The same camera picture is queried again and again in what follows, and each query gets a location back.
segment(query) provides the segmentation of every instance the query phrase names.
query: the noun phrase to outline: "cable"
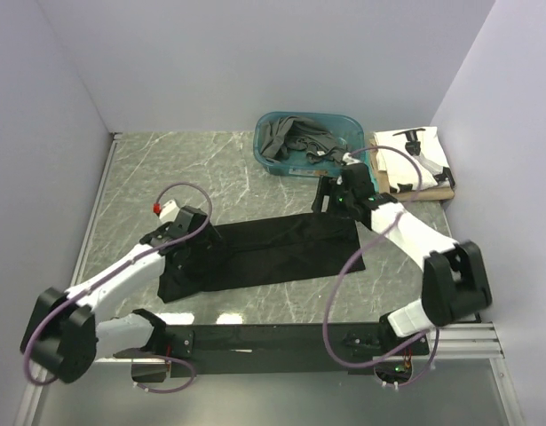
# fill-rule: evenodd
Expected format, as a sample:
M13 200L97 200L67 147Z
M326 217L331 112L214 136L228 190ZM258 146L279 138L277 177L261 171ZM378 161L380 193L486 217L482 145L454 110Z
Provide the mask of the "cable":
M418 177L418 185L416 186L416 189L415 189L415 192L413 193L413 195L404 204L405 207L408 206L411 202L413 202L414 200L416 200L418 198L418 195L421 192L421 189L423 187L423 175L421 174L421 171L419 170L419 168L416 165L415 161L409 155L403 153L402 151L400 151L397 148L393 148L392 146L365 146L363 148L352 151L350 153L350 155L356 155L356 154L362 153L364 151L374 151L374 150L377 150L377 149L387 149L389 151L393 151L394 153L400 154L403 157L405 157L408 160L408 162L410 162L411 165L415 168L416 175ZM358 250L356 250L350 256L350 258L347 260L347 262L345 262L344 267L342 268L340 273L337 275L336 285L334 285L334 288L332 289L332 292L328 296L328 301L326 302L326 311L324 312L324 319L322 321L322 339L324 341L324 346L326 347L326 352L328 353L328 355L342 367L346 367L346 368L369 368L369 367L373 367L373 366L377 365L378 363L380 363L382 361L385 361L386 359L388 359L392 355L396 354L397 352L405 349L411 343L416 342L417 340L423 338L426 335L427 330L421 331L420 333L417 333L416 335L411 336L409 339L407 339L405 342L398 345L396 348L388 351L383 356L381 356L381 357L379 357L377 359L372 359L370 361L358 362L358 363L348 362L348 361L345 361L345 360L339 358L336 355L336 353L334 352L334 350L332 349L332 347L331 347L331 345L329 343L329 339L328 339L329 313L330 313L330 311L332 309L332 305L334 304L334 300L336 299L337 291L340 289L340 287L342 286L342 283L344 282L345 275L349 272L349 270L353 266L353 264L355 264L355 262L357 262L357 260L366 251L373 248L379 241L381 241L385 237L385 235L387 233L389 233L391 231L391 229L393 229L395 226L397 226L397 224L399 223L400 218L401 218L402 215L403 215L403 213L399 213L395 217L395 220L392 222L392 224L390 224L387 228L385 228L385 230L382 233L377 235L377 237L375 237L372 241L370 241L365 246L360 247Z
M177 182L175 184L168 185L160 192L158 197L156 197L155 204L159 203L162 196L166 192L168 192L168 190L170 190L171 188L173 188L175 186L190 186L190 187L192 187L194 189L197 189L203 195L206 202L208 203L208 215L206 216L203 223L196 230L192 231L191 233L189 233L189 234L187 234L187 235L185 235L183 237L177 238L177 239L172 240L172 241L165 242L164 244L161 244L160 246L152 247L152 248L150 248L148 250L143 251L142 253L137 254L131 260L127 260L126 262L122 263L117 268L115 268L113 271L111 271L110 273L108 273L107 275L102 277L101 279L97 280L97 282L95 282L89 288L81 291L77 295L75 295L72 298L66 300L65 302L60 304L57 308L55 308L53 311L51 311L42 320L42 322L40 322L40 324L38 324L38 326L34 330L34 333L32 333L32 335L30 336L30 339L28 340L28 344L26 345L26 350L24 351L24 360L23 360L24 375L26 376L27 380L30 383L34 384L35 386L45 386L45 385L48 385L50 383L55 382L58 379L57 377L52 377L52 378L50 378L50 379L48 379L46 381L38 381L37 379L34 378L34 376L32 376L32 373L30 371L30 355L32 354L32 350L34 349L34 346L35 346L38 338L40 337L40 335L44 331L44 329L48 326L48 324L54 318L56 318L61 312L63 312L69 305L77 303L79 300L83 299L85 296L89 295L90 293L92 293L96 289L98 289L101 286L105 285L107 282L109 282L111 279L113 279L119 273L121 273L122 271L127 269L132 264L135 264L138 260L140 260L143 257L146 257L148 255L151 255L151 254L153 254L155 252L158 252L159 250L165 249L165 248L167 248L169 246L173 246L173 245L176 245L176 244L180 244L180 243L182 243L184 241L187 241L187 240L195 237L201 231L203 231L203 228L205 228L208 225L208 223L210 222L211 213L213 211L213 205L211 204L211 199L210 199L210 196L208 195L208 193L206 193L203 190L203 188L201 188L200 186L198 186L196 184L191 184L189 182ZM189 364L186 361L180 360L180 361L174 361L174 362L178 362L179 364L185 365L186 367L188 367L190 369L190 371L192 371L191 380L189 380L186 383L186 385L180 386L180 388L178 388L179 390L182 390L194 380L194 378L196 376L195 369L194 369L194 366L192 366L191 364Z
M192 384L195 377L197 376L197 373L195 371L194 366L192 364L190 364L189 362L184 361L183 359L172 358L172 357L164 357L163 355L149 355L149 357L163 359L165 361L175 362L177 364L181 364L182 366L184 366L188 370L190 370L190 372L192 374L190 375L190 378L188 379L188 381L186 383L182 384L181 386L178 386L177 388L173 388L173 389L154 389L154 388L149 388L145 384L136 383L136 386L138 388L142 389L145 392L149 392L149 393L174 393L174 392L179 392L179 391L182 391L185 388L187 388L190 384Z
M429 370L431 369L432 362L434 362L434 358L436 357L436 352L439 349L439 339L440 339L440 330L438 328L436 328L435 333L434 333L434 345L432 346L431 356L428 358L428 360L426 361L426 364L424 364L423 369L421 370L421 372L418 375L416 375L415 377L413 377L410 380L407 380L404 383L398 383L397 384L400 388L403 387L403 386L408 386L409 384L413 384L414 382L421 379L422 377L424 377L429 372ZM388 387L394 387L395 385L391 384L391 383L387 383L387 386Z

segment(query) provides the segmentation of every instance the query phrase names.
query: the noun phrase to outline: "crumpled gray clothing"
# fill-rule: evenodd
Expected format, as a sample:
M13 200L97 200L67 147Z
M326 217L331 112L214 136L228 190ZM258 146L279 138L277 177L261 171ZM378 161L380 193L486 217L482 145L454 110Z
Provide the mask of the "crumpled gray clothing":
M306 150L306 158L312 164L329 160L343 164L347 146L338 144L332 135L319 122L301 116L283 117L267 122L263 128L264 140L261 154L271 162L287 160L289 150Z

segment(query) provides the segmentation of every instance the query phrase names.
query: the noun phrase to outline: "marble table top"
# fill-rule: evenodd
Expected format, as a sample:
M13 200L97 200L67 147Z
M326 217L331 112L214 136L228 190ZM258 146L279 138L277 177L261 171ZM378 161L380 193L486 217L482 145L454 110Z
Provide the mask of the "marble table top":
M111 265L159 225L152 213L154 198L173 182L194 182L208 191L214 225L309 212L316 191L315 178L267 173L253 157L253 133L248 131L124 133L116 135L115 143L80 281ZM204 209L204 200L194 189L176 188L168 197ZM417 202L409 210L448 234L438 202ZM362 245L375 236L362 225L358 233ZM421 271L389 241L363 259L367 270L346 277L332 321L377 321L420 295ZM153 280L124 300L114 314L145 308L175 324L318 323L334 283L335 277L293 281L200 293L164 304L156 296L158 282Z

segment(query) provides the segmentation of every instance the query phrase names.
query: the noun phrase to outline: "white wall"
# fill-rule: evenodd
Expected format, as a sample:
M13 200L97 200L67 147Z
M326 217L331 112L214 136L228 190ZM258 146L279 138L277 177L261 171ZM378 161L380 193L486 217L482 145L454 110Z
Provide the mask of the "white wall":
M38 0L110 130L428 123L493 0Z
M34 0L0 0L0 426L26 386L37 295L66 287L109 136Z
M546 425L546 0L498 0L432 123L459 239L483 249L489 313L528 424Z

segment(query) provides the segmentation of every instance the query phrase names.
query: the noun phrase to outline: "white cloth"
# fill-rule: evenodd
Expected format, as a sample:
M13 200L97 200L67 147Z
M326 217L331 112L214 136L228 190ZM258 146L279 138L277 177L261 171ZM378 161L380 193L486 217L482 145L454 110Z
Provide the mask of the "white cloth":
M439 142L439 136L436 127L423 127L423 128L413 128L413 129L424 129L424 131L418 131L416 136L421 142L421 157L431 162L438 164L441 167L449 167L447 157L444 155L442 146ZM408 129L402 130L392 130L392 131L378 131L375 134L375 140L377 145L382 146L392 146L393 148L399 149L401 152L409 155L405 149L405 144L407 143L407 136L405 134L400 134L393 136L395 133L399 133ZM377 167L380 170L385 170L387 172L387 177L389 178L389 185L397 189L400 192L399 184L402 185L412 185L413 188L416 188L418 183L418 177L413 166L402 158L397 153L393 151L381 149L377 151ZM411 158L415 161L418 166L421 174L423 175L423 189L434 188L437 186L448 186L449 182L443 182L438 184L433 174L428 171L421 163L416 159L416 157Z

